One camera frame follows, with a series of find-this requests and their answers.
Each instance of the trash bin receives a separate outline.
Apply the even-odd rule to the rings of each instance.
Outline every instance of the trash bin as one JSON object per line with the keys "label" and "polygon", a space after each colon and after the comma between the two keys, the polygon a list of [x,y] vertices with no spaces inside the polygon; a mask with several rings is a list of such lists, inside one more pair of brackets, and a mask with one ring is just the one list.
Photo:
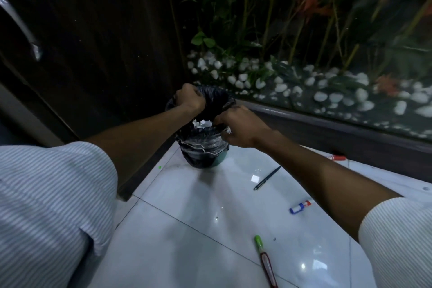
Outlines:
{"label": "trash bin", "polygon": [[[206,108],[194,120],[212,121],[214,118],[235,105],[235,99],[227,91],[219,87],[198,86],[198,90],[206,98]],[[176,106],[175,97],[170,99],[165,110]],[[220,164],[225,158],[229,144],[222,140],[221,133],[229,130],[225,124],[196,128],[193,121],[187,123],[176,132],[176,140],[187,162],[193,167],[205,168]]]}

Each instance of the person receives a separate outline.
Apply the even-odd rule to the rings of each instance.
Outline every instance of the person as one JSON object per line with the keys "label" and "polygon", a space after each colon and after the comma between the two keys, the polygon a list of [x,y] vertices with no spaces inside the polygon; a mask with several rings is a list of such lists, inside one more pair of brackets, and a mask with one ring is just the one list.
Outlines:
{"label": "person", "polygon": [[[84,286],[113,232],[117,185],[205,107],[190,85],[177,107],[84,142],[0,148],[0,287]],[[432,286],[432,207],[410,201],[290,141],[244,106],[214,119],[228,143],[256,148],[286,169],[360,242],[381,287]]]}

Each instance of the black pen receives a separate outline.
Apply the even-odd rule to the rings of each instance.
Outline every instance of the black pen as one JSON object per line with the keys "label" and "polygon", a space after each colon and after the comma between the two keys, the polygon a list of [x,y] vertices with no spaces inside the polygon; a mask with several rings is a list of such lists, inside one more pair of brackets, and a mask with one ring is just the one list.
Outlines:
{"label": "black pen", "polygon": [[282,166],[279,166],[277,169],[275,169],[275,170],[273,170],[273,172],[272,173],[270,173],[268,176],[266,176],[259,184],[257,184],[256,186],[255,186],[255,188],[254,188],[254,190],[258,190],[259,188],[261,188],[261,186],[263,185],[263,184],[265,184],[266,182],[267,182],[267,180],[268,179],[270,179],[272,176],[273,176],[273,174],[274,173],[276,173],[277,171],[279,171],[279,169],[281,168]]}

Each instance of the dark baseboard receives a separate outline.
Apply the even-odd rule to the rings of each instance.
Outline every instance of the dark baseboard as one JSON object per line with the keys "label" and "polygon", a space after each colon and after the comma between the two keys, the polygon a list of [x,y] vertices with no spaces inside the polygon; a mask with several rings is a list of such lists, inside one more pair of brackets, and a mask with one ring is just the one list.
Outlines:
{"label": "dark baseboard", "polygon": [[432,183],[432,144],[238,100],[271,128],[307,147]]}
{"label": "dark baseboard", "polygon": [[135,189],[146,178],[148,173],[155,167],[175,141],[174,136],[168,138],[168,140],[159,147],[156,153],[154,153],[154,155],[125,184],[117,189],[117,197],[123,201],[129,200]]}

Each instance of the person's right arm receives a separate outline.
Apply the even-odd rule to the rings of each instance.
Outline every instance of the person's right arm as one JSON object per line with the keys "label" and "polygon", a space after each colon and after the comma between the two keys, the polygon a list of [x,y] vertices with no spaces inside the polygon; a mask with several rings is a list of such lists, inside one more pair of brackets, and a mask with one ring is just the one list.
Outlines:
{"label": "person's right arm", "polygon": [[272,157],[356,241],[369,211],[388,199],[400,197],[379,183],[292,142],[244,106],[217,116],[214,124],[219,123],[227,124],[232,131],[224,133],[224,140],[235,146],[256,148]]}

